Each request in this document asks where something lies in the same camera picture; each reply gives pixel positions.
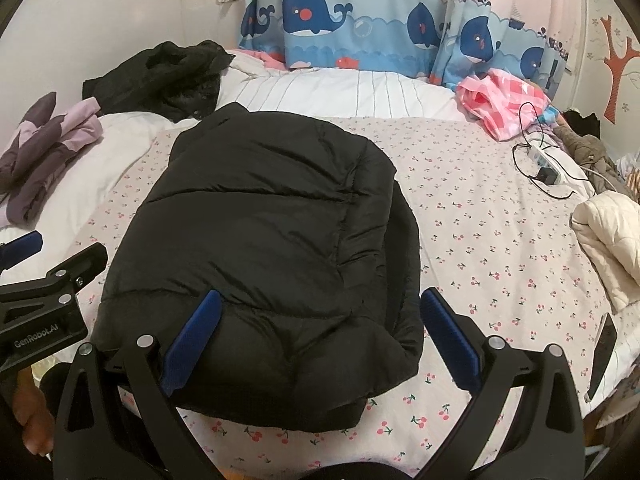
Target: human hand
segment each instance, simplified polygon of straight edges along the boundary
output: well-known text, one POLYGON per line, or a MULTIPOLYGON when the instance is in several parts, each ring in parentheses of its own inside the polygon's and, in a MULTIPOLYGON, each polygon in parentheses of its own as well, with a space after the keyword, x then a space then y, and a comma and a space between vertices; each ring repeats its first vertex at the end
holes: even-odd
POLYGON ((44 456, 53 450, 55 421, 44 394, 33 381, 31 367, 18 372, 12 408, 22 426, 22 441, 31 454, 44 456))

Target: cable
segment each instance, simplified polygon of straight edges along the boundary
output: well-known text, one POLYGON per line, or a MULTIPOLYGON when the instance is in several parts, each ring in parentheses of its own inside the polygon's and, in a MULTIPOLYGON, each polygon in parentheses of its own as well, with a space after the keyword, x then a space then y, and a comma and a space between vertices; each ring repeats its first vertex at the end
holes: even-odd
POLYGON ((603 179, 607 182, 607 184, 609 184, 609 185, 611 186, 611 189, 612 189, 613 191, 615 191, 616 193, 618 192, 618 190, 616 189, 616 187, 611 183, 611 181, 610 181, 606 176, 599 174, 597 171, 593 171, 593 170, 590 170, 589 168, 585 168, 584 166, 581 166, 581 168, 582 168, 584 171, 588 171, 589 173, 593 173, 593 174, 595 174, 595 175, 599 176, 600 178, 603 178, 603 179))
POLYGON ((555 198, 556 200, 566 200, 566 199, 568 199, 568 198, 571 198, 571 197, 575 194, 575 191, 574 191, 574 190, 572 190, 572 192, 571 192, 571 193, 569 193, 567 196, 555 196, 555 195, 552 195, 551 193, 549 193, 549 192, 547 192, 546 190, 542 189, 542 188, 538 185, 538 183, 537 183, 537 181, 536 181, 536 178, 535 178, 534 176, 528 175, 528 174, 526 174, 524 171, 522 171, 522 170, 520 169, 520 167, 518 166, 518 163, 517 163, 517 161, 516 161, 516 150, 517 150, 518 148, 530 148, 530 147, 531 147, 531 144, 523 144, 523 143, 521 143, 521 142, 520 142, 520 143, 518 143, 518 144, 514 144, 514 145, 513 145, 513 147, 511 148, 511 156, 512 156, 512 158, 513 158, 513 165, 516 167, 516 170, 518 170, 518 171, 520 172, 520 174, 522 174, 523 176, 525 176, 525 177, 527 178, 527 180, 529 180, 529 181, 530 181, 530 183, 532 183, 534 186, 536 186, 536 187, 537 187, 540 191, 542 191, 545 195, 547 195, 547 196, 549 196, 549 197, 551 197, 551 198, 555 198))
POLYGON ((542 143, 545 142, 545 131, 544 128, 542 127, 542 122, 540 121, 540 116, 538 115, 538 111, 536 110, 536 107, 534 106, 534 104, 530 101, 527 101, 526 103, 522 103, 520 105, 520 108, 518 110, 518 120, 520 121, 520 133, 522 134, 522 136, 524 137, 524 140, 527 142, 527 144, 529 146, 531 146, 531 143, 529 142, 529 139, 527 139, 527 136, 525 135, 524 132, 524 127, 522 126, 522 107, 524 105, 529 105, 531 106, 531 108, 533 108, 533 113, 536 117, 536 120, 538 121, 538 126, 540 126, 540 134, 542 134, 542 138, 540 139, 540 148, 542 148, 542 143))
MULTIPOLYGON (((523 126, 522 126, 522 107, 523 107, 524 105, 527 105, 527 104, 528 104, 528 105, 530 105, 530 106, 533 108, 533 111, 534 111, 534 112, 536 112, 536 107, 533 105, 533 103, 526 102, 526 103, 523 103, 523 104, 520 106, 520 110, 518 111, 518 118, 519 118, 519 120, 520 120, 520 131, 521 131, 521 133, 522 133, 522 137, 524 137, 524 140, 527 142, 526 146, 531 147, 531 146, 532 146, 532 144, 529 142, 529 139, 527 139, 527 136, 525 135, 525 132, 524 132, 524 128, 523 128, 523 126)), ((540 126, 540 130, 539 130, 539 131, 540 131, 540 134, 542 134, 542 138, 540 139, 540 145, 539 145, 540 150, 542 150, 543 152, 545 152, 545 155, 546 155, 546 156, 548 156, 549 158, 551 158, 552 160, 554 160, 554 161, 556 162, 556 164, 560 167, 560 169, 561 169, 561 170, 563 170, 563 171, 564 171, 564 173, 566 174, 566 176, 568 176, 569 178, 571 178, 571 179, 573 179, 573 180, 580 180, 580 181, 582 181, 582 182, 589 182, 589 183, 591 183, 591 181, 590 181, 588 178, 575 177, 575 176, 573 176, 573 175, 569 174, 569 172, 564 168, 564 166, 563 166, 562 164, 560 164, 560 162, 559 162, 559 161, 558 161, 558 160, 557 160, 553 155, 551 155, 550 153, 548 153, 548 152, 546 151, 546 150, 548 150, 549 148, 558 148, 558 149, 559 149, 559 147, 558 147, 558 146, 555 146, 554 144, 551 144, 550 142, 548 142, 548 141, 545 141, 545 140, 544 140, 545 133, 544 133, 543 128, 542 128, 542 123, 540 122, 540 117, 536 115, 536 119, 537 119, 537 121, 538 121, 538 126, 540 126), (543 143, 544 143, 544 142, 546 142, 546 143, 548 144, 548 146, 545 146, 545 147, 543 148, 543 147, 542 147, 542 145, 543 145, 543 143)), ((532 179, 532 178, 533 178, 533 177, 531 177, 531 176, 526 175, 525 173, 523 173, 523 172, 520 170, 520 168, 518 168, 517 164, 516 164, 516 168, 517 168, 517 170, 518 170, 520 173, 522 173, 523 175, 525 175, 527 178, 529 178, 529 179, 532 179)), ((597 171, 593 171, 593 170, 590 170, 589 168, 585 168, 584 166, 580 166, 580 168, 581 168, 582 170, 584 170, 584 171, 587 171, 588 173, 596 174, 597 176, 599 176, 600 178, 602 178, 603 180, 605 180, 605 181, 606 181, 606 183, 607 183, 607 184, 609 184, 609 186, 611 187, 611 189, 612 189, 613 191, 618 192, 618 190, 616 189, 616 187, 611 183, 611 181, 610 181, 607 177, 605 177, 605 176, 603 176, 603 175, 599 174, 597 171)), ((535 186, 536 186, 540 191, 542 191, 542 192, 546 193, 546 191, 545 191, 544 189, 542 189, 542 188, 541 188, 537 183, 535 183, 535 182, 534 182, 533 184, 534 184, 534 185, 535 185, 535 186)), ((596 191, 595 191, 595 189, 594 189, 594 191, 593 191, 593 196, 596 196, 596 195, 597 195, 597 193, 596 193, 596 191)))

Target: wall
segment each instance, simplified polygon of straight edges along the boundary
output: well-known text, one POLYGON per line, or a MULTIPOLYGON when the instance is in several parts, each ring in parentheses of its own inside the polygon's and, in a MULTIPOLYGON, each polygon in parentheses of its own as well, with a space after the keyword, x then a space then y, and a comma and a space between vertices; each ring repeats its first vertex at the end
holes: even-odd
POLYGON ((594 112, 609 155, 640 148, 640 43, 613 0, 587 0, 584 57, 570 103, 594 112))
POLYGON ((243 13, 242 1, 24 0, 0 37, 0 146, 44 93, 63 111, 84 80, 161 41, 236 46, 243 13))

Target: curtain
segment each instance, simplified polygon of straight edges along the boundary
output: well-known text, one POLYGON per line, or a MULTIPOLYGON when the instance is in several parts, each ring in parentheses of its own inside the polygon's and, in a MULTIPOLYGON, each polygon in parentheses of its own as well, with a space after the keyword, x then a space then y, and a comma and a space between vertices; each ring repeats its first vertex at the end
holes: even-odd
POLYGON ((581 0, 246 0, 240 47, 290 68, 428 77, 455 88, 500 68, 553 97, 581 0))

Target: pink plaid fabric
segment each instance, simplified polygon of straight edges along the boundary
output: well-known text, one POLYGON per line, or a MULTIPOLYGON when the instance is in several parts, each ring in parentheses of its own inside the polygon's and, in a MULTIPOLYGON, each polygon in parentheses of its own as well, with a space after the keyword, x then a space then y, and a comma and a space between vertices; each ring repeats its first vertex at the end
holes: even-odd
POLYGON ((460 103, 479 117, 495 140, 508 140, 521 133, 518 118, 522 108, 522 127, 526 130, 549 106, 549 98, 536 85, 523 81, 504 70, 491 68, 487 76, 469 76, 456 88, 460 103))

